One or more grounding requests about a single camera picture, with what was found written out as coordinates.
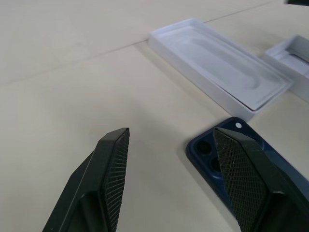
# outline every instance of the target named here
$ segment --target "beige table surface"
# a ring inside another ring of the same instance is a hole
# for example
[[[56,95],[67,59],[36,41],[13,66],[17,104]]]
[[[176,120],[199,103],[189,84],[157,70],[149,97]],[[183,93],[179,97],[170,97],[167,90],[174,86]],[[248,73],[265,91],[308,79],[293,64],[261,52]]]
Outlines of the beige table surface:
[[[239,232],[185,156],[230,115],[148,47],[197,17],[261,55],[300,34],[309,7],[270,0],[0,3],[0,231],[43,229],[67,179],[107,132],[130,127],[118,232]],[[285,93],[249,123],[309,179],[309,105]]]

